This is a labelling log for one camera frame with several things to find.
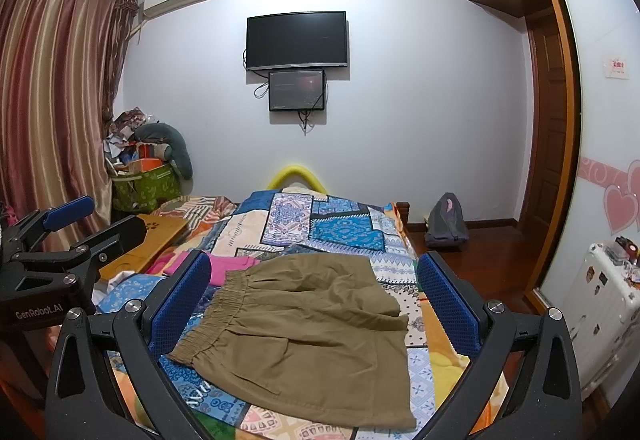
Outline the green storage basket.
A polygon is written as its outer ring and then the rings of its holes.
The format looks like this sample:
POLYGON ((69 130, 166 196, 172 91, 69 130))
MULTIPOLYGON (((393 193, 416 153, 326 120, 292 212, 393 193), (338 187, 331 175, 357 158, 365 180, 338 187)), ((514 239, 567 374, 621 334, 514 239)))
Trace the green storage basket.
POLYGON ((149 214, 181 195, 180 180, 168 164, 144 173, 118 175, 112 187, 112 206, 124 213, 149 214))

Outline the grey plush toy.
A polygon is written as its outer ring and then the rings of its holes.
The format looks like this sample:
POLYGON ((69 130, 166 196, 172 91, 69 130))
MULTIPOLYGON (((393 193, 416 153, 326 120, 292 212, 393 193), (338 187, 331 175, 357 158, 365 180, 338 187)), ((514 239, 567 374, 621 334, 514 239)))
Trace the grey plush toy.
POLYGON ((166 145, 164 160, 168 162, 182 180, 191 180, 193 167, 186 141, 174 127, 166 123, 145 123, 134 131, 134 139, 140 142, 166 145))

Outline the black wall television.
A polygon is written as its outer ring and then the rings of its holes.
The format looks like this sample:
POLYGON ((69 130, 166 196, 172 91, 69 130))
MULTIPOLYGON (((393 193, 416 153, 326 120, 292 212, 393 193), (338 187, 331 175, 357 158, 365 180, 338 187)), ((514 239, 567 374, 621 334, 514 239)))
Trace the black wall television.
POLYGON ((249 71, 347 68, 348 57, 345 11, 286 12, 246 20, 249 71))

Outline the wooden lap table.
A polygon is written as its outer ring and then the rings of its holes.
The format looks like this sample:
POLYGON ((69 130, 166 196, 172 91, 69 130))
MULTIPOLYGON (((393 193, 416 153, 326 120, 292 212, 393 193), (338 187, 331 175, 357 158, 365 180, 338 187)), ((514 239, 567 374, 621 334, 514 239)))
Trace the wooden lap table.
POLYGON ((142 244, 101 268, 102 280, 111 280, 122 271, 148 270, 169 245, 188 231, 188 222, 180 217, 140 215, 140 218, 146 228, 142 244))

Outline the orange yellow fleece blanket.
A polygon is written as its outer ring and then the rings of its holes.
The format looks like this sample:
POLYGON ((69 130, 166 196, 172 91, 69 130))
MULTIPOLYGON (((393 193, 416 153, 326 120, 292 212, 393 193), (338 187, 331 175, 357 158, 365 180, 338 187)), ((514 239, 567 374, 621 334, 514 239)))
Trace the orange yellow fleece blanket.
MULTIPOLYGON (((390 202, 385 206, 384 213, 393 219, 401 238, 405 240, 408 248, 411 249, 412 245, 408 236, 409 203, 390 202)), ((440 408, 448 394, 454 389, 454 385, 457 384, 464 370, 468 367, 470 359, 467 356, 460 356, 454 350, 454 346, 451 345, 430 301, 421 290, 418 290, 418 301, 434 375, 435 408, 440 408)), ((501 374, 483 412, 480 413, 480 417, 471 430, 472 434, 488 427, 495 420, 500 405, 506 399, 508 390, 509 385, 506 382, 506 376, 501 374)))

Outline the small black wall monitor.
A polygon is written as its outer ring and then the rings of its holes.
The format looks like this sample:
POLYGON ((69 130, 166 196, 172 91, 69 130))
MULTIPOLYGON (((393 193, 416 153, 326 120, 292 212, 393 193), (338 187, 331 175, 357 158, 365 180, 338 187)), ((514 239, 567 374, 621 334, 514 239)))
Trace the small black wall monitor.
POLYGON ((326 75, 323 70, 277 71, 269 74, 269 111, 323 111, 326 75))

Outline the grey backpack on floor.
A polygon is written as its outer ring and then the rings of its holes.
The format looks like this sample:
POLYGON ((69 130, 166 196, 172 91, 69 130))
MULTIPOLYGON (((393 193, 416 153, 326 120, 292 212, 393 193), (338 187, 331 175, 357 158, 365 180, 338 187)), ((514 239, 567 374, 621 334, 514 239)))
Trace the grey backpack on floor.
POLYGON ((434 205, 427 218, 425 243, 430 249, 450 249, 469 241, 462 207, 452 192, 446 192, 434 205))

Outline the striped red curtain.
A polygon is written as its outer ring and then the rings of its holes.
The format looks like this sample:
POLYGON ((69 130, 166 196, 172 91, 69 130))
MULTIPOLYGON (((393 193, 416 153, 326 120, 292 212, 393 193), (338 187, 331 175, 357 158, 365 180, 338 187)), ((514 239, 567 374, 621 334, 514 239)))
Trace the striped red curtain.
POLYGON ((1 0, 1 200, 20 217, 94 200, 47 251, 110 223, 103 139, 137 10, 138 0, 1 0))

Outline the pink garment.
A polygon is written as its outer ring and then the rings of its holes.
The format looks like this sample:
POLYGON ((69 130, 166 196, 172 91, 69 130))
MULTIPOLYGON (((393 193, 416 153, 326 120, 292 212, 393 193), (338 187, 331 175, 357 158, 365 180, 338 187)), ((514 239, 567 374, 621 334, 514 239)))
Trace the pink garment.
MULTIPOLYGON (((189 254, 190 251, 182 251, 177 254, 163 255, 155 261, 148 273, 149 275, 173 275, 189 254)), ((224 284, 228 272, 246 270, 260 263, 259 259, 247 256, 224 257, 211 253, 206 253, 205 256, 210 264, 209 285, 213 286, 224 284)))

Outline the olive khaki shorts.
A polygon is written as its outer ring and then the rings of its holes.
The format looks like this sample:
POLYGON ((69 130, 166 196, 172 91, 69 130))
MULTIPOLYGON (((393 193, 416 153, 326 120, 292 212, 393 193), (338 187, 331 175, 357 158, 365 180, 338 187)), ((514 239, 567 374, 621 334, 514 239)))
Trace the olive khaki shorts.
POLYGON ((270 411, 406 430, 416 426, 407 332, 368 258, 285 255, 229 272, 169 359, 270 411))

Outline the wooden door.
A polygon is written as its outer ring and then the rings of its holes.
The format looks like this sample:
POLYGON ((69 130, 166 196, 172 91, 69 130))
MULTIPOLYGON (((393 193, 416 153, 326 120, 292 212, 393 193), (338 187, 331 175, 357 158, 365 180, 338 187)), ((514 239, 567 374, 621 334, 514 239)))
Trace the wooden door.
POLYGON ((563 171, 565 63, 555 15, 529 19, 527 29, 534 75, 534 130, 520 225, 529 240, 541 245, 549 231, 563 171))

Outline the yellow foam headboard arc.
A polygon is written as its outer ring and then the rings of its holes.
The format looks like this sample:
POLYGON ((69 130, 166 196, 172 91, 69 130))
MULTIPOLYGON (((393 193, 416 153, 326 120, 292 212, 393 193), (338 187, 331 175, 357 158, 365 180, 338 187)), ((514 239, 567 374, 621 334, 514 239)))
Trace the yellow foam headboard arc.
POLYGON ((309 189, 326 194, 326 188, 322 185, 318 177, 303 165, 292 164, 283 167, 275 174, 268 183, 267 189, 283 188, 292 179, 301 180, 309 189))

